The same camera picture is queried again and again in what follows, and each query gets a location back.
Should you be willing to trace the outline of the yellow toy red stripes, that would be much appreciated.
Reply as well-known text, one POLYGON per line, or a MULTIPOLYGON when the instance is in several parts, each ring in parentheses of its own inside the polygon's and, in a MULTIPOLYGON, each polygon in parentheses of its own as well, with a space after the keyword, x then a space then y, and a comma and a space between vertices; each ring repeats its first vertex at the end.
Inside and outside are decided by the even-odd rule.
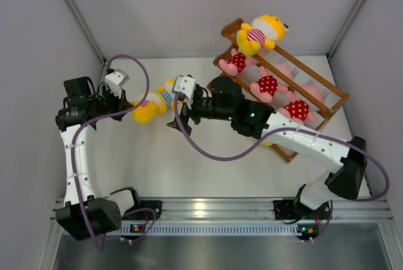
POLYGON ((256 55, 262 49, 273 50, 289 29, 289 25, 279 17, 265 14, 255 18, 251 24, 241 24, 236 34, 237 46, 247 56, 256 55))
POLYGON ((137 123, 150 123, 157 115, 167 110, 166 100, 159 92, 150 92, 138 108, 132 111, 132 118, 137 123))

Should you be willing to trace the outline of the yellow toy blue stripes shelf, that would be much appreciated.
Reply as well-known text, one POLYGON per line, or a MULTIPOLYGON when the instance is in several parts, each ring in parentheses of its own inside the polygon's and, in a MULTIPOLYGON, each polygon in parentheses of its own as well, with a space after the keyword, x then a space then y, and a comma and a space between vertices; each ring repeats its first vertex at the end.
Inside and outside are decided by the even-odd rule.
POLYGON ((273 142, 269 142, 269 141, 262 141, 261 144, 266 146, 266 147, 270 147, 270 146, 274 145, 273 142))

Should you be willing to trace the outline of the pink toy red dots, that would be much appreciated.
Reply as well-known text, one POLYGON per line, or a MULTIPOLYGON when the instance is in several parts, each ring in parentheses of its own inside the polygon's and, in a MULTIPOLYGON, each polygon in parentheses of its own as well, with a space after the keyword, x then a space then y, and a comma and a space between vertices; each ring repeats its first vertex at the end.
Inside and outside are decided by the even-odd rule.
POLYGON ((287 93, 288 87, 280 84, 274 76, 268 73, 265 67, 259 67, 259 74, 261 77, 256 82, 251 83, 249 88, 251 93, 260 101, 270 103, 276 92, 287 93))
MULTIPOLYGON (((317 86, 304 84, 302 88, 320 102, 324 102, 324 93, 317 86)), ((288 94, 287 99, 289 103, 278 109, 278 112, 283 116, 299 124, 316 121, 316 113, 319 111, 319 108, 310 100, 298 92, 288 94)))

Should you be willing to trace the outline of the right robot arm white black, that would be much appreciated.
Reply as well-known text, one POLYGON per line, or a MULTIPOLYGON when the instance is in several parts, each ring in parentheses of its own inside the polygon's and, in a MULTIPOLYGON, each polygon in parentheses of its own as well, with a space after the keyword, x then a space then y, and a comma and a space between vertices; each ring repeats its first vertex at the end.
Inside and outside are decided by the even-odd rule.
POLYGON ((242 87, 226 76, 210 84, 209 96, 191 76, 178 76, 173 84, 175 119, 168 126, 190 138, 189 120, 223 120, 245 137, 267 140, 312 159, 327 170, 311 183, 304 184, 294 199, 295 213, 307 218, 334 198, 356 200, 366 169, 366 142, 360 137, 350 141, 332 138, 305 127, 271 106, 247 99, 242 87))

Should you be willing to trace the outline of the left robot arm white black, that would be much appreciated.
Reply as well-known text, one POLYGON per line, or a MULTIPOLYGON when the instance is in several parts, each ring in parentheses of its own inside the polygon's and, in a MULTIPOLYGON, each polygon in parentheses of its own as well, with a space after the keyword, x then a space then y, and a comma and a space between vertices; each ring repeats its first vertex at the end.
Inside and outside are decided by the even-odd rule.
POLYGON ((123 215, 136 219, 142 204, 133 187, 105 197, 95 171, 93 118, 121 121, 132 107, 122 88, 124 72, 113 71, 95 88, 89 77, 64 81, 67 96, 55 117, 65 150, 66 192, 63 206, 55 211, 57 223, 76 240, 86 240, 120 229, 123 215))

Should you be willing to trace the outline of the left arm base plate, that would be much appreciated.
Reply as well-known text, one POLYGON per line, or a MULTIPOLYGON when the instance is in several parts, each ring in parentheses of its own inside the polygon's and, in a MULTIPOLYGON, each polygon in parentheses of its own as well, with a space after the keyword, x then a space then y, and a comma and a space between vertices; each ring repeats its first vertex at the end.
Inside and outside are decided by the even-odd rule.
POLYGON ((156 219, 161 217, 162 201, 161 200, 142 200, 140 204, 127 210, 123 216, 123 220, 153 220, 156 214, 156 219))

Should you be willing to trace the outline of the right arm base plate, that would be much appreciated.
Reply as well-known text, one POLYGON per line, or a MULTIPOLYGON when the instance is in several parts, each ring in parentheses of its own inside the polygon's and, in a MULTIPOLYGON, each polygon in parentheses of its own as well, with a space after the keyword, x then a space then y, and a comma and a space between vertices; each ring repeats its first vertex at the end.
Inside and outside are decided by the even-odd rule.
POLYGON ((295 200, 274 200, 273 207, 276 220, 291 223, 300 220, 327 220, 331 211, 329 203, 324 203, 313 210, 295 200))

